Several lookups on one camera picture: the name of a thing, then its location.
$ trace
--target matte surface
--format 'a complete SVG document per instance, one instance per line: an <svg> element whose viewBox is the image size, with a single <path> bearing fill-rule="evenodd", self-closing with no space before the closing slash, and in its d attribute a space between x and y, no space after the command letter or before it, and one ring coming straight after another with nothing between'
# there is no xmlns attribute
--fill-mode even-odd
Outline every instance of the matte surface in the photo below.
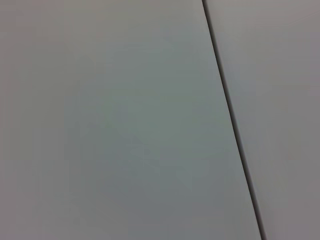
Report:
<svg viewBox="0 0 320 240"><path fill-rule="evenodd" d="M267 240L317 240L320 2L207 2Z"/></svg>
<svg viewBox="0 0 320 240"><path fill-rule="evenodd" d="M201 1L1 1L1 240L260 238Z"/></svg>

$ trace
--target gray wall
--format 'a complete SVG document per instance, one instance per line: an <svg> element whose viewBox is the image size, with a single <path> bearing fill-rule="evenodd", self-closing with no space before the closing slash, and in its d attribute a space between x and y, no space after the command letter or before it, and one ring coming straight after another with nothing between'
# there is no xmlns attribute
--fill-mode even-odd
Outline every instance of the gray wall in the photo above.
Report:
<svg viewBox="0 0 320 240"><path fill-rule="evenodd" d="M320 2L208 5L267 239L319 239Z"/></svg>
<svg viewBox="0 0 320 240"><path fill-rule="evenodd" d="M1 240L258 240L201 1L0 3Z"/></svg>

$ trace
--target white panel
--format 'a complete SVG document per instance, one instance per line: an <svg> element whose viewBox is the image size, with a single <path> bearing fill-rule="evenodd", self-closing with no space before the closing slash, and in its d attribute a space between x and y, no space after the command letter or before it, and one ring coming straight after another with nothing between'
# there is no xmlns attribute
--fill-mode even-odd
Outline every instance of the white panel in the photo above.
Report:
<svg viewBox="0 0 320 240"><path fill-rule="evenodd" d="M258 240L201 1L6 0L1 240Z"/></svg>
<svg viewBox="0 0 320 240"><path fill-rule="evenodd" d="M319 239L320 2L208 5L267 239Z"/></svg>

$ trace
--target dark gap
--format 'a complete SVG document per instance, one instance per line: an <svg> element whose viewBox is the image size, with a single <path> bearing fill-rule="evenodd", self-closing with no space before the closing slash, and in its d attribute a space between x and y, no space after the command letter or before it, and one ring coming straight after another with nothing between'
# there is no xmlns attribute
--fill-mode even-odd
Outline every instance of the dark gap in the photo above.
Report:
<svg viewBox="0 0 320 240"><path fill-rule="evenodd" d="M254 209L255 218L257 221L258 228L259 228L261 240L267 240L266 232L265 232L262 218L261 218L261 213L260 213L259 206L258 206L257 196L255 194L253 182L252 182L252 179L251 179L251 176L249 173L249 168L248 168L248 164L246 161L244 148L243 148L243 145L241 142L239 129L237 126L235 112L234 112L234 109L233 109L233 106L231 103L230 94L228 91L227 82L226 82L225 74L223 71L222 63L221 63L221 58L220 58L220 55L218 52L217 42L215 39L214 29L213 29L212 21L210 18L210 12L209 12L207 0L202 0L202 4L203 4L205 18L206 18L208 28L209 28L209 33L210 33L210 37L211 37L211 41L212 41L213 51L214 51L215 58L216 58L216 63L218 65L218 70L219 70L219 74L220 74L220 78L221 78L221 82L222 82L222 87L223 87L223 91L224 91L224 95L225 95L225 99L226 99L226 104L228 106L228 110L229 110L229 114L230 114L230 118L231 118L234 136L235 136L236 144L238 147L239 155L241 158L245 179L246 179L246 182L247 182L247 185L249 188L249 193L250 193L250 197L251 197L251 201L252 201L252 205L253 205L253 209Z"/></svg>

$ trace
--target gray surface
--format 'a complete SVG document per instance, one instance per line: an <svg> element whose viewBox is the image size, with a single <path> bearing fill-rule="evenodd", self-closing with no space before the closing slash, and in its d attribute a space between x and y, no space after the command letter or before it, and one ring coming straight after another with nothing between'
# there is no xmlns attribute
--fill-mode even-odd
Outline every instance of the gray surface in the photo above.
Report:
<svg viewBox="0 0 320 240"><path fill-rule="evenodd" d="M258 240L201 1L1 2L1 240Z"/></svg>
<svg viewBox="0 0 320 240"><path fill-rule="evenodd" d="M317 240L320 2L208 4L267 240Z"/></svg>

